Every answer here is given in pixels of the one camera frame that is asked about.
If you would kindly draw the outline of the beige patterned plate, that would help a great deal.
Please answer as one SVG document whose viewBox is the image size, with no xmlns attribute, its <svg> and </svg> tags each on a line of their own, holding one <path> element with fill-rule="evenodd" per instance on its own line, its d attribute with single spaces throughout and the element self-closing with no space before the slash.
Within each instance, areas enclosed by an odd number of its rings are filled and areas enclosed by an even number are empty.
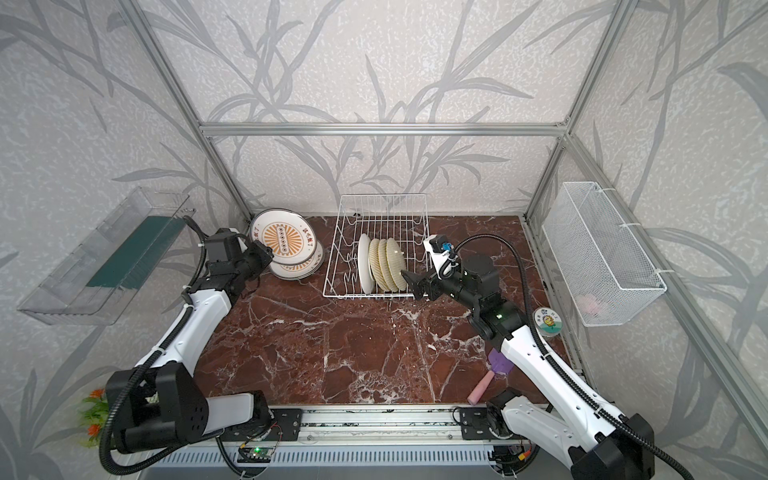
<svg viewBox="0 0 768 480">
<path fill-rule="evenodd" d="M 386 293 L 388 291 L 381 274 L 379 260 L 378 260 L 378 244 L 379 244 L 378 239 L 372 239 L 370 241 L 369 248 L 368 248 L 369 265 L 370 265 L 372 276 L 374 278 L 374 281 L 379 291 Z"/>
<path fill-rule="evenodd" d="M 407 269 L 404 253 L 394 238 L 386 241 L 387 265 L 397 291 L 405 291 L 408 284 L 402 272 Z"/>
<path fill-rule="evenodd" d="M 380 265 L 380 270 L 382 277 L 384 279 L 384 283 L 386 285 L 388 292 L 395 292 L 397 290 L 396 284 L 392 278 L 391 272 L 389 270 L 388 266 L 388 258 L 387 258 L 387 240 L 386 239 L 380 239 L 378 244 L 378 260 Z"/>
</svg>

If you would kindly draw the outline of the white wire dish rack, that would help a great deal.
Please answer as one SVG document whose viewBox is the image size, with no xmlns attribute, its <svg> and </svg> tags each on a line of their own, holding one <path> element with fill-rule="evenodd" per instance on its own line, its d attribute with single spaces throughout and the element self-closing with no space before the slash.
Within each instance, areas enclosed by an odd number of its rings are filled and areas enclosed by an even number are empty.
<svg viewBox="0 0 768 480">
<path fill-rule="evenodd" d="M 393 299 L 412 295 L 402 273 L 428 267 L 424 194 L 346 194 L 341 197 L 323 294 L 334 299 Z"/>
</svg>

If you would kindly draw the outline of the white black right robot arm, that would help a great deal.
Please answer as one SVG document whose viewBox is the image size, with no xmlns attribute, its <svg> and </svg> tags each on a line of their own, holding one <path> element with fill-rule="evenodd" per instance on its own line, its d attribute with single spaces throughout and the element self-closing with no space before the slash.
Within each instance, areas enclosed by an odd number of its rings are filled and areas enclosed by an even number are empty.
<svg viewBox="0 0 768 480">
<path fill-rule="evenodd" d="M 415 299 L 447 296 L 466 307 L 473 329 L 520 369 L 554 409 L 548 412 L 507 391 L 491 404 L 501 435 L 527 438 L 575 479 L 650 479 L 656 461 L 683 479 L 691 478 L 682 463 L 655 444 L 654 430 L 641 415 L 624 415 L 545 342 L 528 294 L 521 306 L 502 296 L 499 272 L 489 256 L 462 258 L 462 247 L 444 235 L 431 235 L 423 245 L 431 268 L 424 274 L 402 274 Z"/>
</svg>

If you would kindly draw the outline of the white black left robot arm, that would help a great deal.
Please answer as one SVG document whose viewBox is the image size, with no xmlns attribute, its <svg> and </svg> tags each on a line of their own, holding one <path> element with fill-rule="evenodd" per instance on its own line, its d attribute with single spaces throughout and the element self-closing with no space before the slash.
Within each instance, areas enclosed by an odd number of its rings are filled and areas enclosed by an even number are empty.
<svg viewBox="0 0 768 480">
<path fill-rule="evenodd" d="M 273 424 L 262 392 L 208 397 L 193 378 L 214 330 L 247 282 L 272 262 L 273 251 L 235 229 L 208 235 L 191 217 L 184 221 L 198 236 L 200 258 L 182 290 L 182 309 L 152 349 L 106 385 L 98 449 L 111 475 L 134 474 L 187 445 L 219 440 L 231 428 L 260 436 Z"/>
</svg>

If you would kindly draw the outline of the small round patterned dish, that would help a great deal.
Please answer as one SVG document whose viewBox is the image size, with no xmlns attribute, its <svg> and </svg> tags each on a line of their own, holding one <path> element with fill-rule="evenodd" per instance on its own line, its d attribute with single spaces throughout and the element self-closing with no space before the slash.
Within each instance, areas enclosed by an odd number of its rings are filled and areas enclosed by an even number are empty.
<svg viewBox="0 0 768 480">
<path fill-rule="evenodd" d="M 558 336 L 563 329 L 563 320 L 553 309 L 539 307 L 534 311 L 534 322 L 539 334 L 544 338 Z"/>
</svg>

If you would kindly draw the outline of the purple pink spatula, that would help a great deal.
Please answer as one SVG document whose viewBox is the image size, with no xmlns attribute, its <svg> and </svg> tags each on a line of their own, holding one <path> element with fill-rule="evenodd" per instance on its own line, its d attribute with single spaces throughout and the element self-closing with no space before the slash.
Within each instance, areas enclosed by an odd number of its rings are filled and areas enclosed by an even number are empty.
<svg viewBox="0 0 768 480">
<path fill-rule="evenodd" d="M 492 349 L 488 354 L 488 362 L 490 364 L 489 370 L 484 377 L 476 384 L 471 393 L 467 397 L 467 402 L 470 405 L 476 405 L 482 399 L 482 396 L 488 389 L 491 382 L 496 375 L 508 375 L 514 368 L 514 364 L 503 353 L 496 349 Z"/>
</svg>

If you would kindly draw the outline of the pink object in basket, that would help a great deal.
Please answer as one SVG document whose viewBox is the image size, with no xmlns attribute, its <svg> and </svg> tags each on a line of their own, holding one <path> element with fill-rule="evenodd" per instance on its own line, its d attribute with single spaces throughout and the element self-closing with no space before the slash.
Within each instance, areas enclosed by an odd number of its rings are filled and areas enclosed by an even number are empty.
<svg viewBox="0 0 768 480">
<path fill-rule="evenodd" d="M 605 311 L 605 303 L 592 294 L 579 295 L 576 299 L 577 306 L 584 316 L 598 318 Z"/>
</svg>

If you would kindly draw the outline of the green mat in shelf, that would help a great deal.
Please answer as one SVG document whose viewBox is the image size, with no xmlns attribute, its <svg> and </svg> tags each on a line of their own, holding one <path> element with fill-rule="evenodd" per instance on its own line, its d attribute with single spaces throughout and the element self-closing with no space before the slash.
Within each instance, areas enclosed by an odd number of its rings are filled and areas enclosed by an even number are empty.
<svg viewBox="0 0 768 480">
<path fill-rule="evenodd" d="M 146 217 L 86 286 L 139 290 L 185 227 L 178 217 Z"/>
</svg>

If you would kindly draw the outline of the green lit circuit board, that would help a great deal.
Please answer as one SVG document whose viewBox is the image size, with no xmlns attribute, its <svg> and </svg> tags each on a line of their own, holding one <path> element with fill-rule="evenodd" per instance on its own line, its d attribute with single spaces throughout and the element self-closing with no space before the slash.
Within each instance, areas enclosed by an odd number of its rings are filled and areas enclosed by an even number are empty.
<svg viewBox="0 0 768 480">
<path fill-rule="evenodd" d="M 246 465 L 270 463 L 276 453 L 277 446 L 277 443 L 242 444 L 237 450 L 237 463 Z"/>
</svg>

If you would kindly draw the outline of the potted artificial flowers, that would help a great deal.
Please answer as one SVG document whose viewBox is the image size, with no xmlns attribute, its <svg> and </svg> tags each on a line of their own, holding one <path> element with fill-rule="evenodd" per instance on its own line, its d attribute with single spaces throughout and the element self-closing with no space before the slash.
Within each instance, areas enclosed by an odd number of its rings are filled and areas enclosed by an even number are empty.
<svg viewBox="0 0 768 480">
<path fill-rule="evenodd" d="M 105 389 L 93 390 L 81 404 L 83 408 L 79 411 L 80 426 L 86 432 L 82 445 L 87 448 L 97 447 L 109 413 Z"/>
</svg>

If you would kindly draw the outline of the aluminium frame crossbar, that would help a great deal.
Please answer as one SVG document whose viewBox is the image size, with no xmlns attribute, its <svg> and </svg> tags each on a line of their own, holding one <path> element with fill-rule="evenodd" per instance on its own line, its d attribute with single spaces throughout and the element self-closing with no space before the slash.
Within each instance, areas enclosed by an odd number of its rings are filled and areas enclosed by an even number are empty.
<svg viewBox="0 0 768 480">
<path fill-rule="evenodd" d="M 217 136 L 536 136 L 558 137 L 561 123 L 256 123 L 207 122 L 201 132 Z"/>
</svg>

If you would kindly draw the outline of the white mesh wall basket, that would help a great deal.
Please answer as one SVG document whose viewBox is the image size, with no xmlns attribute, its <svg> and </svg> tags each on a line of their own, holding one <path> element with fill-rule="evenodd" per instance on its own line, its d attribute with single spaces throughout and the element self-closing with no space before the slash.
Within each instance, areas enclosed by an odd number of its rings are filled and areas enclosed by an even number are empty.
<svg viewBox="0 0 768 480">
<path fill-rule="evenodd" d="M 595 182 L 565 182 L 543 223 L 543 233 L 586 327 L 628 323 L 667 291 L 653 264 L 624 220 Z M 584 316 L 576 303 L 592 294 L 605 303 L 602 316 Z"/>
</svg>

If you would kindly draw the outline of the clear plastic wall shelf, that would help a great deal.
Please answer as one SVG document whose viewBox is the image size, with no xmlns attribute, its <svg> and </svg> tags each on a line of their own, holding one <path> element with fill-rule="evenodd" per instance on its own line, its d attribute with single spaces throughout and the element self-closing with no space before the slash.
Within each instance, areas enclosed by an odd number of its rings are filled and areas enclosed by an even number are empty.
<svg viewBox="0 0 768 480">
<path fill-rule="evenodd" d="M 87 287 L 88 281 L 146 217 L 183 220 L 194 213 L 188 194 L 133 189 L 20 303 L 18 310 L 47 325 L 114 324 L 142 287 Z"/>
</svg>

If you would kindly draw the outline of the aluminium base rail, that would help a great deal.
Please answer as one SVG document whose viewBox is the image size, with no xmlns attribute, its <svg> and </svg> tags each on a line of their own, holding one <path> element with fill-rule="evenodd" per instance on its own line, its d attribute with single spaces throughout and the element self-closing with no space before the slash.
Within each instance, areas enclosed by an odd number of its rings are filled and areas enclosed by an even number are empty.
<svg viewBox="0 0 768 480">
<path fill-rule="evenodd" d="M 256 478 L 263 473 L 301 467 L 478 466 L 489 467 L 504 477 L 516 478 L 537 459 L 553 460 L 563 465 L 522 436 L 464 439 L 459 410 L 470 407 L 364 405 L 276 408 L 273 412 L 285 412 L 288 425 L 272 429 L 271 438 L 242 438 L 234 429 L 224 434 L 220 444 L 208 439 L 183 447 L 153 467 L 159 470 L 233 466 L 237 477 Z M 237 463 L 240 445 L 270 443 L 278 444 L 270 463 Z"/>
</svg>

